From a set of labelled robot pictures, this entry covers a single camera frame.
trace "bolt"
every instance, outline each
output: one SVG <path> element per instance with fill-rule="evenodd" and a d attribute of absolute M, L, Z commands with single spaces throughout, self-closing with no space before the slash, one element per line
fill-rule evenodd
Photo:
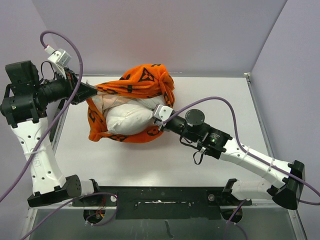
<path fill-rule="evenodd" d="M 111 200 L 111 202 L 113 202 L 113 203 L 117 201 L 117 199 L 116 199 L 114 196 L 111 196 L 111 197 L 110 197 L 110 200 Z"/>
<path fill-rule="evenodd" d="M 213 202 L 215 200 L 215 195 L 209 194 L 208 199 L 209 201 Z"/>

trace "wall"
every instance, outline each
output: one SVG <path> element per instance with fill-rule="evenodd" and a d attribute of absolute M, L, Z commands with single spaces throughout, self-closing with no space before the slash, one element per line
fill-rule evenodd
<path fill-rule="evenodd" d="M 40 33 L 46 29 L 41 17 L 30 0 L 3 0 L 0 8 L 0 96 L 5 94 L 10 80 L 5 65 L 32 60 L 39 67 L 47 58 L 47 53 L 39 41 Z M 50 118 L 55 106 L 49 108 Z M 5 117 L 0 115 L 0 194 L 12 184 L 26 159 L 18 140 L 8 126 Z M 28 210 L 27 198 L 32 193 L 29 171 L 11 194 L 0 203 L 0 239 L 19 238 Z"/>
<path fill-rule="evenodd" d="M 252 70 L 252 86 L 275 156 L 305 163 L 320 189 L 320 1 L 289 0 Z M 320 202 L 304 188 L 302 199 Z M 299 205 L 308 239 L 319 239 L 320 208 Z"/>
<path fill-rule="evenodd" d="M 48 29 L 77 45 L 86 74 L 122 75 L 139 64 L 162 63 L 188 77 L 249 72 L 286 2 L 32 1 Z M 76 62 L 70 66 L 78 69 Z"/>

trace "orange towel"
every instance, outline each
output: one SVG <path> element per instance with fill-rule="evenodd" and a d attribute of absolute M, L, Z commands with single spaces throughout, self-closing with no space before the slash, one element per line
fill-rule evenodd
<path fill-rule="evenodd" d="M 136 66 L 128 70 L 118 81 L 101 83 L 96 87 L 98 91 L 129 98 L 147 99 L 163 95 L 165 104 L 171 108 L 175 103 L 174 81 L 162 64 Z M 88 121 L 91 141 L 97 142 L 101 138 L 109 138 L 126 143 L 147 143 L 163 133 L 158 130 L 158 126 L 150 126 L 135 135 L 109 134 L 103 114 L 97 109 L 91 98 L 86 102 L 89 105 Z"/>

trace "orange bag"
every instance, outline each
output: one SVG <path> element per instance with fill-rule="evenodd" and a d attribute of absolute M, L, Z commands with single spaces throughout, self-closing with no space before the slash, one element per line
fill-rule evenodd
<path fill-rule="evenodd" d="M 97 90 L 112 95 L 129 98 L 154 98 L 163 95 L 165 104 L 173 107 L 175 103 L 174 80 L 162 64 L 144 64 L 128 70 L 119 80 L 98 84 Z M 147 143 L 162 135 L 158 126 L 150 126 L 135 135 L 107 133 L 107 123 L 91 98 L 86 101 L 88 121 L 90 124 L 89 139 L 97 142 L 101 138 L 109 138 L 125 143 Z"/>

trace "gray wall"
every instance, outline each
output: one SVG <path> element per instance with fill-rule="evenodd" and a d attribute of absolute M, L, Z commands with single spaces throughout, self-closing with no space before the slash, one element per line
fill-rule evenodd
<path fill-rule="evenodd" d="M 5 94 L 5 87 L 10 83 L 5 65 L 32 60 L 39 67 L 47 58 L 47 53 L 39 41 L 40 33 L 46 27 L 31 0 L 2 0 L 0 8 L 0 96 Z M 6 119 L 0 115 L 0 194 L 16 179 L 26 163 L 21 146 L 8 126 Z M 16 240 L 22 230 L 28 210 L 27 197 L 32 193 L 29 171 L 0 203 L 0 239 Z"/>
<path fill-rule="evenodd" d="M 196 77 L 249 72 L 286 2 L 32 1 L 48 29 L 76 43 L 86 74 L 122 75 L 139 64 L 162 63 L 170 72 Z M 70 66 L 78 69 L 76 62 Z"/>
<path fill-rule="evenodd" d="M 320 1 L 289 0 L 252 71 L 275 156 L 305 163 L 306 180 L 320 189 Z M 320 202 L 306 187 L 302 199 Z M 320 208 L 300 204 L 308 239 L 319 239 Z"/>

